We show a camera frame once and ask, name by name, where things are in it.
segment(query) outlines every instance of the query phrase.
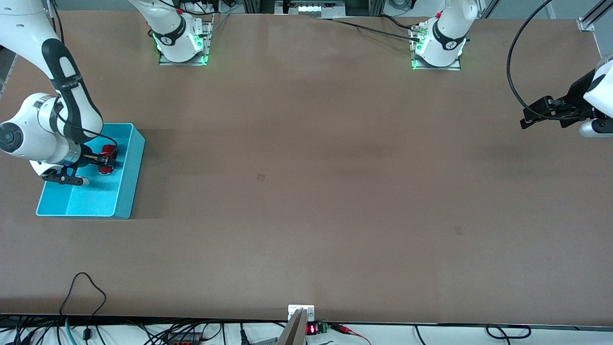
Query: tabletop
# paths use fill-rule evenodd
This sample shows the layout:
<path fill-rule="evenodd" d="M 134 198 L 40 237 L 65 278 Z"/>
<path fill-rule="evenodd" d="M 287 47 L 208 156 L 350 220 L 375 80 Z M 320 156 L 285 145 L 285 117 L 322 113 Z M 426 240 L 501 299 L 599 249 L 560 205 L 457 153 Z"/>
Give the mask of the tabletop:
<path fill-rule="evenodd" d="M 105 121 L 147 140 L 132 218 L 37 217 L 43 182 L 0 155 L 0 311 L 57 312 L 87 271 L 101 314 L 613 325 L 613 142 L 520 129 L 521 21 L 415 71 L 406 41 L 309 17 L 231 15 L 208 66 L 169 67 L 137 12 L 61 16 Z M 531 103 L 598 60 L 574 21 L 535 20 L 512 70 Z M 18 59 L 0 120 L 40 91 Z M 99 303 L 84 279 L 66 312 Z"/>

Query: blue plastic bin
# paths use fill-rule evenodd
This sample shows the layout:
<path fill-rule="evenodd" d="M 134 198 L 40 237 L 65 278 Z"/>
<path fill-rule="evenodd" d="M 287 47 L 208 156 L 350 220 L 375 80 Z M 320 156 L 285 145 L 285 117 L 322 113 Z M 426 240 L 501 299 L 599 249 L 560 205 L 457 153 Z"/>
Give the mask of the blue plastic bin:
<path fill-rule="evenodd" d="M 117 164 L 111 175 L 100 175 L 95 165 L 79 168 L 78 176 L 89 179 L 87 186 L 45 182 L 36 214 L 41 217 L 87 219 L 128 219 L 145 138 L 131 123 L 106 123 L 102 134 L 117 140 Z M 100 152 L 109 141 L 96 138 L 87 143 L 93 152 Z"/>

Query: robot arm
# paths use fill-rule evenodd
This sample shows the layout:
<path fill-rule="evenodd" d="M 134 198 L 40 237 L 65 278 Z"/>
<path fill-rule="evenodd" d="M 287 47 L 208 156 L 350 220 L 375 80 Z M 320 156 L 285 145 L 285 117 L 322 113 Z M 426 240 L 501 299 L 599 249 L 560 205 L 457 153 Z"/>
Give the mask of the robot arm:
<path fill-rule="evenodd" d="M 158 49 L 168 60 L 188 61 L 203 50 L 202 40 L 198 37 L 202 33 L 201 19 L 187 13 L 179 14 L 174 7 L 160 0 L 128 1 L 145 17 Z"/>
<path fill-rule="evenodd" d="M 445 8 L 436 17 L 419 25 L 417 36 L 422 40 L 415 54 L 432 66 L 449 66 L 462 53 L 478 12 L 475 0 L 445 0 Z"/>
<path fill-rule="evenodd" d="M 543 120 L 557 120 L 562 128 L 576 122 L 585 138 L 613 137 L 613 55 L 602 59 L 595 69 L 575 81 L 567 94 L 553 99 L 545 96 L 524 109 L 520 121 L 526 129 Z"/>
<path fill-rule="evenodd" d="M 0 44 L 43 71 L 59 93 L 27 97 L 16 115 L 0 124 L 0 149 L 31 161 L 44 179 L 84 184 L 81 178 L 66 176 L 65 168 L 76 173 L 79 166 L 110 161 L 84 145 L 102 130 L 102 117 L 39 0 L 0 0 Z"/>
<path fill-rule="evenodd" d="M 0 44 L 43 71 L 61 96 L 61 107 L 56 106 L 49 118 L 39 119 L 40 125 L 78 143 L 95 138 L 95 134 L 62 121 L 94 133 L 102 129 L 100 112 L 87 92 L 70 51 L 49 24 L 42 3 L 39 0 L 2 0 L 0 4 Z"/>

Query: cable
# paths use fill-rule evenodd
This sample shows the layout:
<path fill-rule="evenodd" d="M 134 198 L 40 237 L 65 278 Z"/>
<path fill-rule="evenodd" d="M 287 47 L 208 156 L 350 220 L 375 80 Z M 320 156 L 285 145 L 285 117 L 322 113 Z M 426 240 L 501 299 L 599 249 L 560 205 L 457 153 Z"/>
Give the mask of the cable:
<path fill-rule="evenodd" d="M 543 8 L 545 8 L 545 6 L 547 6 L 552 1 L 553 0 L 545 0 L 543 4 L 541 4 L 534 12 L 532 12 L 532 14 L 528 17 L 528 19 L 526 19 L 523 25 L 519 28 L 517 34 L 515 35 L 515 38 L 513 39 L 513 42 L 511 43 L 511 47 L 509 48 L 509 55 L 506 58 L 506 78 L 509 82 L 509 86 L 511 87 L 511 91 L 513 92 L 513 95 L 515 96 L 515 98 L 517 98 L 519 103 L 524 108 L 528 109 L 530 112 L 536 114 L 538 117 L 546 118 L 548 120 L 556 120 L 556 121 L 577 120 L 577 119 L 580 119 L 581 116 L 551 117 L 551 116 L 546 116 L 546 115 L 535 112 L 528 104 L 526 104 L 526 102 L 519 95 L 519 93 L 515 89 L 515 85 L 513 84 L 513 79 L 511 78 L 511 57 L 513 55 L 513 50 L 515 49 L 515 44 L 517 43 L 519 36 L 522 34 L 522 32 L 524 31 L 528 23 L 536 16 L 536 14 L 538 14 L 538 12 L 540 12 Z"/>
<path fill-rule="evenodd" d="M 373 29 L 373 28 L 368 28 L 366 26 L 362 26 L 362 25 L 358 25 L 358 24 L 354 24 L 354 23 L 349 23 L 347 21 L 341 21 L 341 20 L 331 20 L 333 23 L 341 23 L 341 24 L 346 24 L 349 26 L 354 26 L 356 28 L 360 28 L 360 29 L 364 29 L 364 30 L 369 30 L 372 31 L 374 33 L 378 33 L 378 34 L 382 34 L 382 35 L 388 35 L 388 36 L 392 36 L 392 37 L 397 37 L 397 38 L 402 38 L 402 39 L 407 39 L 409 41 L 415 41 L 418 42 L 419 39 L 416 37 L 409 37 L 409 36 L 402 36 L 399 34 L 392 34 L 392 33 L 387 33 L 385 31 L 381 31 L 381 30 L 377 30 L 377 29 Z"/>
<path fill-rule="evenodd" d="M 382 14 L 379 17 L 387 18 L 387 19 L 391 20 L 394 24 L 396 24 L 397 26 L 399 26 L 399 27 L 401 27 L 403 29 L 410 30 L 411 27 L 415 26 L 415 24 L 413 24 L 413 25 L 403 25 L 399 21 L 397 21 L 396 18 L 394 18 L 394 17 L 392 17 L 390 15 Z"/>
<path fill-rule="evenodd" d="M 224 324 L 221 324 L 221 334 L 224 336 L 224 345 L 227 345 L 226 343 L 226 329 L 224 327 Z"/>
<path fill-rule="evenodd" d="M 55 0 L 51 0 L 51 7 L 53 7 L 53 12 L 55 13 L 55 16 L 58 17 L 59 37 L 62 43 L 64 43 L 64 28 L 62 27 L 62 19 L 59 18 L 58 4 L 55 2 Z M 55 30 L 55 21 L 53 20 L 52 22 L 53 29 Z"/>
<path fill-rule="evenodd" d="M 89 316 L 89 319 L 88 319 L 88 321 L 89 321 L 89 320 L 91 320 L 91 318 L 92 318 L 92 317 L 94 317 L 95 313 L 97 313 L 97 312 L 98 312 L 98 310 L 100 310 L 100 308 L 102 308 L 102 306 L 104 305 L 104 303 L 106 303 L 106 302 L 107 302 L 107 294 L 106 294 L 106 293 L 104 293 L 104 291 L 102 291 L 102 289 L 100 289 L 100 288 L 98 287 L 98 285 L 96 285 L 96 283 L 94 283 L 94 281 L 91 279 L 91 277 L 89 276 L 89 274 L 87 274 L 86 272 L 79 272 L 79 273 L 75 274 L 75 276 L 72 278 L 72 282 L 70 283 L 70 289 L 68 290 L 68 294 L 66 295 L 66 298 L 65 298 L 65 299 L 64 299 L 64 301 L 62 302 L 62 305 L 59 307 L 59 314 L 60 314 L 61 316 L 63 316 L 63 315 L 64 315 L 64 306 L 66 305 L 66 302 L 68 301 L 68 298 L 70 297 L 70 293 L 72 292 L 72 288 L 73 288 L 73 287 L 74 287 L 74 285 L 75 285 L 75 281 L 77 280 L 77 277 L 79 277 L 81 274 L 82 274 L 82 275 L 84 275 L 84 276 L 86 276 L 86 277 L 87 277 L 87 279 L 89 279 L 89 282 L 91 283 L 91 285 L 92 285 L 92 286 L 93 286 L 93 287 L 94 287 L 96 290 L 100 291 L 100 293 L 101 293 L 101 294 L 102 294 L 102 296 L 104 297 L 104 299 L 102 300 L 102 303 L 100 304 L 100 306 L 99 306 L 99 307 L 98 307 L 96 310 L 94 310 L 94 312 L 93 312 L 93 313 L 91 313 L 91 315 Z"/>
<path fill-rule="evenodd" d="M 55 106 L 56 106 L 56 104 L 58 103 L 58 100 L 59 100 L 59 96 L 57 96 L 57 97 L 55 98 L 55 101 L 53 102 L 53 107 L 52 107 L 52 109 L 55 109 Z M 62 116 L 60 116 L 59 112 L 58 112 L 57 114 L 58 114 L 58 119 L 60 119 L 62 122 L 64 122 L 65 124 L 69 125 L 70 127 L 73 127 L 73 128 L 74 128 L 74 129 L 76 129 L 77 131 L 83 131 L 83 132 L 85 132 L 85 133 L 93 134 L 93 135 L 95 135 L 95 136 L 99 136 L 99 137 L 101 137 L 101 138 L 104 138 L 104 139 L 106 139 L 106 140 L 111 141 L 111 142 L 113 143 L 113 145 L 114 145 L 113 149 L 112 149 L 112 150 L 111 150 L 109 153 L 107 153 L 106 155 L 102 156 L 102 158 L 104 158 L 104 157 L 110 157 L 110 156 L 112 156 L 112 155 L 113 155 L 115 152 L 117 152 L 117 147 L 119 146 L 119 144 L 117 143 L 117 140 L 115 140 L 115 139 L 113 139 L 113 138 L 111 138 L 111 137 L 108 137 L 108 136 L 106 136 L 106 135 L 104 135 L 104 134 L 101 134 L 101 133 L 96 133 L 96 132 L 94 132 L 94 131 L 86 130 L 86 129 L 84 129 L 84 128 L 82 128 L 82 127 L 79 127 L 79 126 L 77 126 L 77 125 L 73 125 L 71 122 L 67 122 L 67 121 L 66 121 L 66 120 L 65 120 L 65 119 L 64 119 Z M 104 305 L 104 303 L 106 303 L 106 301 L 107 301 L 107 295 L 106 295 L 106 294 L 104 293 L 104 291 L 102 291 L 102 290 L 101 290 L 101 289 L 100 289 L 98 286 L 96 286 L 96 284 L 94 284 L 94 282 L 91 280 L 91 278 L 90 278 L 89 274 L 87 274 L 87 273 L 85 273 L 85 272 L 81 272 L 81 273 L 77 273 L 77 276 L 78 276 L 79 274 L 85 274 L 85 275 L 87 276 L 87 278 L 89 279 L 89 281 L 91 282 L 91 284 L 92 284 L 92 285 L 93 285 L 93 286 L 94 286 L 96 289 L 98 289 L 98 291 L 100 291 L 100 292 L 102 293 L 102 295 L 104 296 L 104 301 L 102 302 L 102 304 L 101 304 L 101 305 L 98 307 L 98 309 L 96 309 L 96 311 L 94 311 L 94 312 L 92 313 L 92 315 L 89 317 L 89 319 L 91 320 L 91 318 L 94 316 L 94 314 L 95 314 L 96 312 L 98 312 L 98 310 L 100 310 L 100 308 L 102 308 L 102 306 Z M 64 304 L 66 304 L 66 300 L 64 300 L 64 303 L 62 303 L 61 308 L 63 308 L 63 307 L 64 307 Z M 59 310 L 59 314 L 60 314 L 60 315 L 62 315 L 62 309 L 61 309 L 61 308 L 60 308 L 60 310 Z"/>
<path fill-rule="evenodd" d="M 415 331 L 417 332 L 417 337 L 419 338 L 419 341 L 422 343 L 422 345 L 425 345 L 425 341 L 421 337 L 421 333 L 419 333 L 419 327 L 417 325 L 415 325 Z"/>
<path fill-rule="evenodd" d="M 182 12 L 185 12 L 185 13 L 189 13 L 189 14 L 191 14 L 191 15 L 206 15 L 206 14 L 219 13 L 219 11 L 214 11 L 214 12 L 204 12 L 204 10 L 202 11 L 202 12 L 204 12 L 204 13 L 197 13 L 197 12 L 188 11 L 188 10 L 186 10 L 186 9 L 184 10 L 184 9 L 182 9 L 182 8 L 180 8 L 180 7 L 177 7 L 177 6 L 171 5 L 171 4 L 169 4 L 168 2 L 165 2 L 165 1 L 163 1 L 163 0 L 159 0 L 159 2 L 163 3 L 163 4 L 164 4 L 164 5 L 166 5 L 166 6 L 170 6 L 170 7 L 174 8 L 174 9 L 176 9 L 176 10 L 179 10 L 179 11 L 182 11 Z"/>
<path fill-rule="evenodd" d="M 496 328 L 502 334 L 502 336 L 493 335 L 492 332 L 490 332 L 490 328 Z M 511 339 L 525 339 L 525 338 L 528 338 L 529 336 L 532 335 L 532 328 L 530 328 L 530 326 L 519 326 L 519 327 L 513 327 L 513 328 L 521 328 L 521 329 L 524 329 L 524 330 L 528 330 L 528 333 L 526 333 L 524 335 L 509 336 L 498 325 L 487 325 L 487 326 L 485 326 L 485 332 L 487 333 L 487 335 L 491 336 L 494 339 L 506 340 L 506 344 L 507 345 L 511 345 Z"/>
<path fill-rule="evenodd" d="M 351 332 L 352 332 L 352 335 L 359 336 L 360 338 L 364 339 L 364 340 L 365 340 L 365 341 L 368 343 L 368 345 L 372 345 L 372 343 L 370 342 L 370 340 L 368 340 L 368 339 L 367 339 L 365 336 L 360 335 L 360 334 L 357 334 L 357 333 L 356 333 L 356 332 L 354 332 L 354 331 L 351 331 Z"/>
<path fill-rule="evenodd" d="M 107 343 L 105 343 L 104 338 L 102 337 L 102 334 L 100 333 L 100 330 L 98 329 L 98 324 L 94 322 L 94 327 L 96 327 L 96 333 L 98 333 L 98 338 L 100 338 L 100 342 L 102 342 L 102 345 L 107 345 Z"/>

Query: black wire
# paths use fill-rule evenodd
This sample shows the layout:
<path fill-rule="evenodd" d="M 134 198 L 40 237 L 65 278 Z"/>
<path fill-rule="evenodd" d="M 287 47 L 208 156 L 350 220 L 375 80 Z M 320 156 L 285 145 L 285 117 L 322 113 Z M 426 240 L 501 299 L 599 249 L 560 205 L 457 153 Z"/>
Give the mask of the black wire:
<path fill-rule="evenodd" d="M 576 120 L 576 119 L 581 118 L 581 116 L 578 115 L 578 116 L 570 116 L 570 117 L 551 117 L 551 116 L 546 116 L 546 115 L 535 112 L 528 104 L 526 104 L 526 102 L 519 95 L 519 93 L 515 89 L 515 85 L 513 84 L 513 79 L 511 78 L 511 57 L 513 55 L 513 50 L 515 49 L 515 44 L 517 43 L 519 36 L 522 34 L 522 32 L 524 31 L 528 23 L 532 20 L 532 18 L 534 18 L 536 14 L 538 14 L 538 12 L 540 12 L 543 8 L 545 8 L 545 6 L 547 6 L 552 1 L 553 0 L 545 0 L 543 4 L 541 4 L 534 12 L 532 12 L 532 14 L 528 17 L 528 19 L 526 19 L 523 25 L 519 28 L 517 34 L 515 35 L 515 38 L 513 39 L 513 42 L 511 43 L 511 47 L 509 48 L 509 55 L 506 58 L 506 78 L 509 82 L 509 86 L 511 87 L 511 91 L 513 92 L 513 95 L 515 96 L 515 98 L 517 98 L 519 103 L 524 108 L 528 109 L 530 112 L 536 114 L 538 117 L 546 118 L 548 120 L 557 120 L 557 121 Z"/>
<path fill-rule="evenodd" d="M 107 294 L 106 294 L 106 293 L 104 293 L 104 291 L 102 291 L 102 289 L 100 289 L 100 288 L 98 287 L 98 285 L 96 285 L 96 283 L 94 283 L 94 281 L 91 279 L 91 277 L 89 276 L 89 274 L 87 274 L 86 272 L 79 272 L 79 273 L 75 274 L 75 276 L 72 278 L 72 282 L 70 283 L 70 289 L 68 289 L 68 294 L 66 295 L 66 298 L 65 298 L 65 299 L 64 299 L 64 301 L 62 302 L 62 305 L 59 307 L 59 314 L 60 314 L 61 316 L 63 316 L 63 315 L 64 315 L 64 313 L 63 313 L 63 312 L 64 312 L 64 306 L 66 305 L 66 302 L 68 302 L 68 298 L 70 297 L 70 293 L 72 292 L 72 288 L 73 288 L 73 287 L 74 287 L 74 285 L 75 285 L 75 281 L 77 280 L 77 277 L 79 277 L 81 274 L 82 274 L 82 275 L 84 275 L 84 276 L 86 276 L 86 277 L 87 277 L 87 279 L 89 279 L 89 282 L 91 283 L 91 285 L 92 285 L 92 286 L 93 286 L 93 287 L 94 287 L 96 290 L 100 291 L 100 293 L 102 294 L 102 296 L 103 296 L 103 298 L 104 298 L 104 299 L 102 300 L 102 303 L 100 304 L 100 306 L 99 306 L 99 307 L 98 307 L 96 310 L 94 310 L 94 312 L 93 312 L 93 313 L 91 313 L 91 315 L 89 316 L 89 319 L 88 319 L 88 322 L 89 322 L 89 321 L 91 320 L 91 318 L 92 318 L 92 317 L 94 317 L 95 313 L 97 313 L 97 312 L 98 312 L 98 310 L 100 310 L 100 308 L 102 308 L 102 306 L 104 305 L 104 303 L 106 303 L 106 302 L 107 302 Z"/>
<path fill-rule="evenodd" d="M 421 337 L 421 333 L 419 333 L 419 327 L 417 325 L 415 325 L 414 327 L 415 327 L 415 331 L 417 332 L 417 337 L 419 338 L 419 341 L 422 343 L 422 345 L 425 345 L 425 341 Z"/>
<path fill-rule="evenodd" d="M 102 334 L 100 333 L 100 329 L 98 329 L 98 324 L 95 322 L 94 322 L 94 327 L 96 327 L 96 333 L 98 333 L 98 338 L 100 338 L 102 345 L 107 345 L 107 343 L 105 343 L 104 341 L 104 338 L 102 337 Z"/>
<path fill-rule="evenodd" d="M 58 103 L 58 100 L 59 100 L 59 96 L 57 96 L 57 97 L 55 98 L 55 101 L 53 102 L 53 107 L 52 107 L 52 109 L 55 109 L 55 106 L 56 106 L 56 104 Z M 104 157 L 110 157 L 110 156 L 112 156 L 112 155 L 113 155 L 113 153 L 117 152 L 117 147 L 119 146 L 119 144 L 117 143 L 117 140 L 115 140 L 115 139 L 113 139 L 113 138 L 111 138 L 111 137 L 108 137 L 108 136 L 106 136 L 106 135 L 104 135 L 104 134 L 101 134 L 101 133 L 96 133 L 96 132 L 94 132 L 94 131 L 86 130 L 86 129 L 84 129 L 84 128 L 82 128 L 82 127 L 79 127 L 79 126 L 77 126 L 77 125 L 73 125 L 71 122 L 67 122 L 67 121 L 66 121 L 66 120 L 65 120 L 65 119 L 64 119 L 62 116 L 60 116 L 59 112 L 57 113 L 57 115 L 58 115 L 58 119 L 60 119 L 62 122 L 64 122 L 65 124 L 69 125 L 70 127 L 73 127 L 73 128 L 74 128 L 74 129 L 76 129 L 77 131 L 83 131 L 83 132 L 85 132 L 85 133 L 93 134 L 93 135 L 95 135 L 95 136 L 99 136 L 99 137 L 101 137 L 101 138 L 104 138 L 104 139 L 106 139 L 106 140 L 111 141 L 111 142 L 113 143 L 113 145 L 114 145 L 114 148 L 111 150 L 111 152 L 109 152 L 108 154 L 106 154 Z M 106 294 L 104 293 L 104 291 L 100 290 L 100 288 L 99 288 L 99 287 L 97 287 L 97 286 L 94 284 L 94 282 L 91 280 L 91 278 L 89 277 L 89 275 L 88 275 L 87 273 L 85 273 L 85 272 L 81 272 L 81 273 L 85 274 L 85 275 L 87 276 L 87 278 L 89 278 L 89 281 L 92 283 L 92 285 L 94 285 L 94 287 L 95 287 L 96 289 L 98 289 L 98 291 L 102 292 L 102 294 L 103 294 L 103 296 L 104 296 L 104 301 L 103 301 L 103 302 L 102 302 L 102 304 L 101 304 L 101 305 L 98 307 L 98 309 L 96 309 L 96 311 L 94 311 L 94 314 L 95 314 L 95 313 L 96 313 L 96 312 L 97 312 L 97 311 L 98 311 L 100 308 L 102 308 L 102 306 L 104 305 L 104 303 L 107 301 L 107 296 L 106 296 Z"/>
<path fill-rule="evenodd" d="M 143 324 L 143 322 L 139 319 L 139 323 L 140 323 L 140 328 L 143 329 L 143 331 L 145 331 L 145 333 L 147 333 L 147 337 L 149 337 L 149 340 L 151 341 L 151 336 L 152 334 L 149 333 L 149 331 L 147 330 L 147 328 L 145 327 L 145 325 Z"/>
<path fill-rule="evenodd" d="M 217 330 L 217 333 L 215 333 L 212 337 L 210 338 L 203 338 L 202 341 L 209 341 L 212 340 L 213 338 L 215 338 L 216 336 L 218 336 L 221 333 L 221 324 L 219 326 L 219 330 Z"/>
<path fill-rule="evenodd" d="M 490 332 L 490 328 L 496 328 L 502 334 L 502 336 L 493 335 L 492 332 Z M 532 328 L 530 328 L 530 326 L 515 326 L 513 328 L 520 328 L 520 329 L 528 330 L 528 333 L 526 333 L 524 335 L 509 336 L 498 325 L 487 325 L 487 326 L 485 326 L 485 332 L 487 332 L 487 335 L 491 336 L 494 339 L 506 340 L 506 344 L 507 345 L 511 345 L 511 339 L 525 339 L 525 338 L 528 338 L 529 336 L 532 335 Z"/>
<path fill-rule="evenodd" d="M 397 21 L 396 18 L 392 17 L 391 15 L 382 14 L 379 17 L 387 18 L 387 19 L 391 20 L 397 26 L 399 26 L 399 27 L 401 27 L 403 29 L 407 29 L 407 30 L 410 30 L 411 27 L 415 25 L 415 24 L 413 24 L 413 25 L 403 25 L 399 21 Z"/>
<path fill-rule="evenodd" d="M 416 38 L 416 37 L 409 37 L 409 36 L 402 36 L 402 35 L 399 35 L 399 34 L 392 34 L 392 33 L 388 33 L 388 32 L 385 32 L 385 31 L 381 31 L 381 30 L 377 30 L 377 29 L 373 29 L 373 28 L 368 28 L 366 26 L 362 26 L 362 25 L 358 25 L 358 24 L 354 24 L 354 23 L 349 23 L 347 21 L 332 20 L 332 22 L 354 26 L 356 28 L 360 28 L 360 29 L 364 29 L 364 30 L 369 30 L 369 31 L 372 31 L 374 33 L 378 33 L 378 34 L 382 34 L 382 35 L 388 35 L 388 36 L 392 36 L 392 37 L 407 39 L 409 41 L 419 42 L 419 39 Z"/>
<path fill-rule="evenodd" d="M 205 15 L 205 14 L 216 14 L 216 13 L 221 13 L 220 11 L 205 12 L 205 13 L 197 13 L 197 12 L 188 11 L 187 9 L 185 9 L 185 10 L 184 10 L 184 9 L 182 9 L 182 8 L 180 8 L 180 7 L 177 7 L 177 6 L 174 6 L 174 5 L 172 5 L 172 4 L 169 4 L 168 2 L 165 2 L 165 1 L 163 1 L 163 0 L 159 0 L 159 2 L 163 3 L 163 4 L 164 4 L 164 5 L 166 5 L 166 6 L 170 6 L 170 7 L 174 8 L 174 9 L 181 10 L 181 11 L 183 11 L 183 12 L 185 12 L 185 13 L 189 13 L 189 14 L 192 14 L 192 15 Z"/>
<path fill-rule="evenodd" d="M 62 27 L 62 19 L 59 18 L 58 5 L 55 2 L 55 0 L 51 0 L 51 7 L 53 7 L 53 12 L 55 13 L 55 16 L 58 18 L 59 37 L 62 43 L 64 43 L 64 28 Z M 53 29 L 55 30 L 55 21 L 53 21 Z"/>

